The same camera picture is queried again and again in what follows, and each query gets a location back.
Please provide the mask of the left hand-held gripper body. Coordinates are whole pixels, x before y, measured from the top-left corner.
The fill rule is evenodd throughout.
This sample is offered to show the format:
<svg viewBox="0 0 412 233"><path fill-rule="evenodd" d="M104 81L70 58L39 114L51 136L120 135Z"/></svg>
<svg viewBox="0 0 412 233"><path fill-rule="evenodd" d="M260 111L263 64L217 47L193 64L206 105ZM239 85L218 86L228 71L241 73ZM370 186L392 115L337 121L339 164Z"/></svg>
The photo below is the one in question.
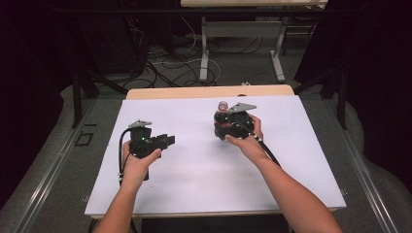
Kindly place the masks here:
<svg viewBox="0 0 412 233"><path fill-rule="evenodd" d="M151 138L151 123L138 119L128 126L130 130L129 153L137 158L145 158L157 149Z"/></svg>

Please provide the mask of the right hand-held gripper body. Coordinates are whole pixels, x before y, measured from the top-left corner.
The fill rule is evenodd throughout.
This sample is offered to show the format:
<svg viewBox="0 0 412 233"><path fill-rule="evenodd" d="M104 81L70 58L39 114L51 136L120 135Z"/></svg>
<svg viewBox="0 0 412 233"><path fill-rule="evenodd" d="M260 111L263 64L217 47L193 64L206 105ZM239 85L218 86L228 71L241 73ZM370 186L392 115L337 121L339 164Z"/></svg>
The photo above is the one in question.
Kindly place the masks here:
<svg viewBox="0 0 412 233"><path fill-rule="evenodd" d="M234 138L245 139L255 130L255 124L248 111L255 109L255 105L237 103L226 111L227 126L223 127L223 134Z"/></svg>

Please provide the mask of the dark soda bottle red label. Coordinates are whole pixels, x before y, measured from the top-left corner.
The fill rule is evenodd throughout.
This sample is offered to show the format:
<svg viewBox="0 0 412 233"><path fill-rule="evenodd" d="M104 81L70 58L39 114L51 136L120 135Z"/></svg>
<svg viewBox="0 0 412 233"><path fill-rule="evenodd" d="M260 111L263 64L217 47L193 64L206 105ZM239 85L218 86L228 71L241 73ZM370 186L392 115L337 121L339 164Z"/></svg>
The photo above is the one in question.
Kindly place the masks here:
<svg viewBox="0 0 412 233"><path fill-rule="evenodd" d="M218 104L218 109L215 111L215 113L216 112L226 112L227 113L227 117L229 116L229 113L227 112L227 110L228 110L228 104L225 102L225 101L221 101L219 104ZM227 123L225 123L225 124L215 124L214 123L214 126L215 126L215 129L216 128L224 128L224 127L228 127L229 126L229 123L228 123L228 121L227 121Z"/></svg>

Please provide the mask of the person's right hand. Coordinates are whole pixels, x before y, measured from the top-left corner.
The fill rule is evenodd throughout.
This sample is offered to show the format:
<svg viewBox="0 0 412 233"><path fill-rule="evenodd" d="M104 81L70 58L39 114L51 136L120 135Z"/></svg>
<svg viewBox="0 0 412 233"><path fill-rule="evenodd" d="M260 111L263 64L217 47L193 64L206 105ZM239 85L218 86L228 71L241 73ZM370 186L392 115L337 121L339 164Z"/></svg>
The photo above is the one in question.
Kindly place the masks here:
<svg viewBox="0 0 412 233"><path fill-rule="evenodd" d="M250 118L252 119L255 126L255 135L260 139L263 139L263 133L261 132L260 128L260 119L253 115L250 115ZM243 154L255 165L258 165L261 161L266 161L269 159L264 149L253 136L248 136L245 139L237 139L230 135L226 135L225 139L234 146L238 147L243 152Z"/></svg>

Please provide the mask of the person's left hand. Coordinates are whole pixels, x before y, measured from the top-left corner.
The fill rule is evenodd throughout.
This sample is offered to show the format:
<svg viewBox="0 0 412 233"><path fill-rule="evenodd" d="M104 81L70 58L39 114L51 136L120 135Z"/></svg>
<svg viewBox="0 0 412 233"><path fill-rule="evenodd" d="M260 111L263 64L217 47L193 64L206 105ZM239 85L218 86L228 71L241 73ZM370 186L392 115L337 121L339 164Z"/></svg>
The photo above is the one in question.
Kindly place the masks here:
<svg viewBox="0 0 412 233"><path fill-rule="evenodd" d="M144 158L135 157L130 152L130 142L122 146L122 173L120 189L136 193L149 172L149 167L161 156L161 150L156 149Z"/></svg>

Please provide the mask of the black metal stand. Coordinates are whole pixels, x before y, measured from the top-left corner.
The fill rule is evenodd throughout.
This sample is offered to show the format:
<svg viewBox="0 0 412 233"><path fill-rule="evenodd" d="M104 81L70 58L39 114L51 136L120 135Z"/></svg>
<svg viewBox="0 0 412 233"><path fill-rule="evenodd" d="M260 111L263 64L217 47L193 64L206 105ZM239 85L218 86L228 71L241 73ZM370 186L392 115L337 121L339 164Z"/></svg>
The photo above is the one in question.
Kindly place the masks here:
<svg viewBox="0 0 412 233"><path fill-rule="evenodd" d="M312 87L318 82L326 81L326 85L321 90L323 99L330 99L334 92L338 94L336 116L341 127L346 130L346 97L347 97L347 81L348 69L345 67L332 67L326 69L320 75L311 79L307 83L300 84L293 92L299 94L305 89Z"/></svg>
<svg viewBox="0 0 412 233"><path fill-rule="evenodd" d="M99 90L95 82L103 83L111 89L120 94L125 95L128 90L116 83L106 79L102 75L86 68L82 65L77 65L72 73L72 87L73 87L73 104L74 104L74 122L72 127L76 128L83 119L82 109L82 92L88 98L97 98Z"/></svg>

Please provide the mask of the white desk with metal legs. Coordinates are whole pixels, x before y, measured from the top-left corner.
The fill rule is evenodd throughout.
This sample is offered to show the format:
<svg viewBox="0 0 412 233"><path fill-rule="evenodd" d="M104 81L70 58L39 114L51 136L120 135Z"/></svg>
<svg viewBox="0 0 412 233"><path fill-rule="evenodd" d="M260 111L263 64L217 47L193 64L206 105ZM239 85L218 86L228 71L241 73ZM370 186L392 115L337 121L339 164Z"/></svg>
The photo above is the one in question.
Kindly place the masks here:
<svg viewBox="0 0 412 233"><path fill-rule="evenodd" d="M328 0L181 0L181 6L190 10L306 10L308 7L327 4ZM201 18L202 57L200 62L199 79L208 78L209 50L208 39L218 38L274 38L276 44L270 52L276 79L283 83L284 71L279 59L279 54L286 37L288 17L264 20L255 17L254 20L228 19L214 20L210 17Z"/></svg>

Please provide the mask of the metal floor rail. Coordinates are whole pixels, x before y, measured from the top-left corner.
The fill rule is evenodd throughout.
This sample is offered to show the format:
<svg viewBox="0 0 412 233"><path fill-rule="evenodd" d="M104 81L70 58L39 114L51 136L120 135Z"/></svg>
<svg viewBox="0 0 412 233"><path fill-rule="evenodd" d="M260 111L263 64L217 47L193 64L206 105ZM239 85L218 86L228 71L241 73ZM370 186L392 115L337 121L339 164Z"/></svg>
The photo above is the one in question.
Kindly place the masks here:
<svg viewBox="0 0 412 233"><path fill-rule="evenodd" d="M86 101L75 128L63 113L13 196L18 212L10 233L87 233L92 218L85 214L86 204L102 157L97 104Z"/></svg>
<svg viewBox="0 0 412 233"><path fill-rule="evenodd" d="M363 190L363 193L369 203L369 206L372 212L377 219L380 228L383 233L398 233L398 229L388 212L386 205L383 202L382 196L380 195L374 181L371 179L371 174L364 159L356 148L353 140L350 137L350 134L347 129L344 129L338 120L336 105L333 100L325 101L326 108L328 113L331 115L332 120L337 127L343 141L345 143L346 149L349 151L349 160L352 163L352 167L357 175L360 186Z"/></svg>

